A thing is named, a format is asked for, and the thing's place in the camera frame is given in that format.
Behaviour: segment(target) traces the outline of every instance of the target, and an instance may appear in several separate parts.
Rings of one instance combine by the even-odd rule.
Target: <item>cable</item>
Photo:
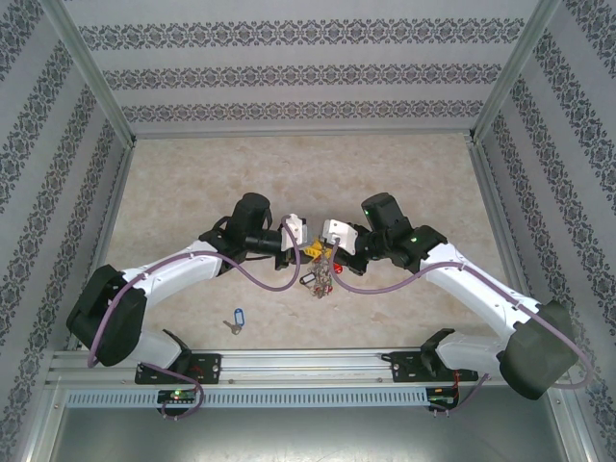
[[[284,229],[287,232],[287,234],[291,237],[291,241],[293,242],[293,249],[295,251],[295,261],[296,262],[300,262],[300,258],[301,257],[300,257],[300,252],[299,252],[299,246],[297,245],[297,241],[295,240],[295,238],[293,236],[293,233],[291,232],[291,229],[289,228],[289,225],[286,222],[287,218],[289,218],[288,215],[286,215],[285,217],[282,218],[282,226],[284,227]],[[89,368],[93,368],[94,366],[96,366],[96,364],[98,364],[98,360],[96,359],[96,351],[98,351],[98,347],[100,346],[100,341],[101,341],[101,339],[103,337],[103,333],[105,332],[105,328],[107,327],[107,324],[109,323],[109,319],[111,318],[112,314],[116,310],[117,305],[119,304],[119,301],[122,299],[122,297],[135,284],[137,284],[142,279],[145,279],[148,274],[152,274],[154,271],[159,270],[160,268],[163,268],[166,265],[168,265],[170,263],[173,263],[173,262],[176,262],[178,260],[191,259],[193,257],[199,257],[199,256],[207,256],[207,257],[219,258],[220,260],[222,260],[223,262],[228,263],[233,268],[238,270],[241,274],[246,276],[248,278],[248,280],[250,282],[252,282],[253,284],[256,284],[260,288],[265,289],[267,291],[271,291],[271,292],[283,292],[283,291],[286,291],[287,289],[289,289],[290,287],[292,287],[294,285],[294,283],[296,282],[296,280],[299,278],[299,271],[300,271],[300,267],[301,267],[300,264],[296,263],[295,264],[295,274],[294,274],[293,278],[287,284],[285,284],[282,287],[272,287],[272,286],[268,286],[267,284],[264,284],[263,282],[257,280],[252,274],[250,274],[248,271],[246,271],[244,268],[242,268],[239,264],[237,264],[236,262],[231,260],[229,257],[226,257],[225,255],[221,255],[221,254],[216,253],[216,252],[210,252],[208,250],[199,250],[199,251],[196,251],[196,252],[180,253],[178,255],[173,255],[173,256],[171,256],[169,258],[166,258],[165,260],[157,263],[156,265],[153,265],[152,267],[146,269],[144,272],[139,273],[133,279],[128,281],[126,283],[126,285],[124,287],[122,287],[119,290],[119,292],[115,295],[114,299],[112,300],[111,304],[109,305],[109,308],[107,308],[107,311],[105,312],[105,316],[103,316],[102,321],[98,325],[98,330],[96,331],[96,335],[94,336],[94,340],[93,340],[92,345],[90,347],[90,354],[88,355],[88,367]]]
[[[246,257],[244,258],[244,260],[246,262],[256,262],[259,260],[268,260],[268,258],[271,258],[271,255],[262,255],[260,257]]]
[[[455,389],[455,396],[453,397],[453,399],[456,399],[460,396],[460,372],[458,372],[457,370],[453,371],[453,378],[453,388]]]
[[[463,407],[467,406],[469,404],[469,402],[475,398],[475,396],[477,395],[477,392],[479,391],[481,386],[486,382],[486,380],[488,380],[488,378],[490,378],[490,374],[489,373],[484,374],[479,379],[477,384],[473,387],[471,392],[464,398],[464,400],[461,403],[459,403],[457,406],[455,406],[453,409],[447,409],[446,407],[441,406],[440,404],[432,404],[432,403],[430,403],[430,404],[433,407],[442,407],[443,409],[445,409],[445,412],[446,412],[447,415],[453,414],[455,412],[458,412],[460,409],[462,409]]]
[[[203,400],[205,399],[205,391],[203,390],[203,387],[201,386],[199,382],[197,382],[193,378],[182,375],[181,373],[172,372],[168,369],[159,368],[158,366],[154,364],[149,364],[149,363],[142,363],[142,364],[156,372],[164,373],[166,375],[179,378],[180,380],[185,380],[187,382],[190,382],[191,384],[194,385],[194,388],[199,393],[198,403],[192,408],[190,408],[188,411],[186,411],[184,414],[180,414],[179,416],[170,416],[169,414],[167,414],[165,412],[165,409],[167,409],[167,403],[163,402],[163,408],[161,409],[161,414],[163,414],[163,419],[174,419],[175,421],[179,421],[180,419],[186,419],[188,416],[194,414],[196,411],[199,410],[199,408],[201,407],[201,404],[203,404]]]
[[[532,311],[530,311],[521,302],[519,302],[513,296],[511,296],[507,291],[504,291],[503,289],[501,289],[499,286],[497,286],[494,282],[492,282],[490,279],[485,277],[483,274],[481,274],[476,269],[473,269],[467,266],[466,264],[457,263],[457,262],[435,263],[434,265],[430,265],[429,267],[420,269],[418,272],[413,274],[411,277],[401,282],[398,282],[397,284],[394,284],[393,286],[385,287],[383,289],[359,289],[359,288],[349,286],[345,281],[343,281],[338,276],[338,274],[336,274],[336,271],[334,270],[334,257],[336,256],[336,252],[338,251],[339,243],[340,243],[340,239],[336,239],[336,242],[334,243],[334,248],[332,248],[331,250],[331,256],[329,257],[329,273],[331,274],[331,277],[334,279],[334,281],[340,284],[340,286],[343,287],[344,289],[347,289],[350,292],[353,292],[356,294],[362,294],[362,295],[387,294],[389,292],[396,291],[397,289],[400,289],[410,284],[411,282],[418,280],[423,275],[428,274],[429,272],[434,271],[438,268],[457,268],[459,270],[466,271],[470,273],[472,276],[474,276],[476,279],[481,281],[483,284],[488,286],[498,295],[502,296],[508,303],[511,303],[516,309],[522,311],[525,315],[530,316],[535,321],[539,322],[543,327],[545,327],[548,331],[550,331],[550,333],[552,333],[556,338],[558,338],[558,340],[563,342],[567,347],[569,347],[577,355],[579,360],[584,365],[584,368],[586,369],[586,376],[584,377],[584,379],[578,383],[571,383],[571,384],[570,383],[554,383],[552,385],[554,388],[558,388],[560,390],[576,390],[578,388],[587,387],[588,385],[590,385],[590,382],[592,382],[593,366],[590,363],[590,360],[588,359],[588,357],[584,354],[584,352],[581,349],[579,349],[579,346],[577,346],[574,342],[572,342],[569,339],[569,337],[567,337],[565,334],[560,332],[549,322],[545,321],[543,318],[541,318],[536,313],[533,313]]]

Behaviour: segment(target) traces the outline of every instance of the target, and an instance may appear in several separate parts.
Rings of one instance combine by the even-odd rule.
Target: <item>damask pattern wall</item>
[[[470,129],[536,0],[70,0],[138,136]]]
[[[36,0],[0,1],[0,461],[90,272],[124,146]]]
[[[562,2],[482,141],[528,285],[571,310],[595,367],[578,397],[600,460],[616,460],[615,8]]]

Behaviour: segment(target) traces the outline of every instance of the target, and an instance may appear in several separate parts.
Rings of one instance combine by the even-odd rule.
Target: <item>marble floor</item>
[[[107,256],[117,269],[167,256],[230,215],[244,193],[271,202],[274,223],[296,213],[317,235],[326,218],[365,223],[360,203],[388,192],[414,226],[429,224],[504,281],[501,262],[462,135],[228,138],[138,141]],[[246,262],[271,285],[292,277],[273,261]],[[410,273],[369,264],[358,287],[384,287]],[[224,320],[243,308],[232,335]],[[418,346],[442,327],[490,333],[469,309],[419,280],[386,295],[336,287],[321,300],[296,283],[270,293],[237,271],[196,284],[146,313],[145,326],[173,331],[192,348]]]

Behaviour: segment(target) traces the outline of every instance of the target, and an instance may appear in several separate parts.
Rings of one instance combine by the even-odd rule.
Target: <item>enclosure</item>
[[[3,0],[0,460],[616,459],[615,7]],[[444,327],[491,335],[463,303],[425,280],[317,299],[231,271],[145,315],[224,358],[192,423],[164,422],[160,386],[137,385],[135,362],[87,369],[66,319],[94,270],[186,247],[249,192],[274,223],[306,218],[310,241],[326,219],[367,225],[360,203],[390,193],[499,281],[565,306],[592,385],[529,401],[493,377],[435,419],[430,384],[393,383],[377,356]],[[340,276],[406,277],[385,260]]]

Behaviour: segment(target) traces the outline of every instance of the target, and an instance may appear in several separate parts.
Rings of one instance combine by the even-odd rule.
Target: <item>yellow object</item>
[[[311,246],[305,247],[302,250],[306,255],[308,255],[309,257],[312,257],[312,259],[314,260],[316,258],[321,257],[323,253],[323,244],[321,244],[321,241],[319,241],[319,239],[315,239],[315,241],[313,242]],[[327,258],[331,256],[331,248],[328,248],[325,250],[325,256]]]

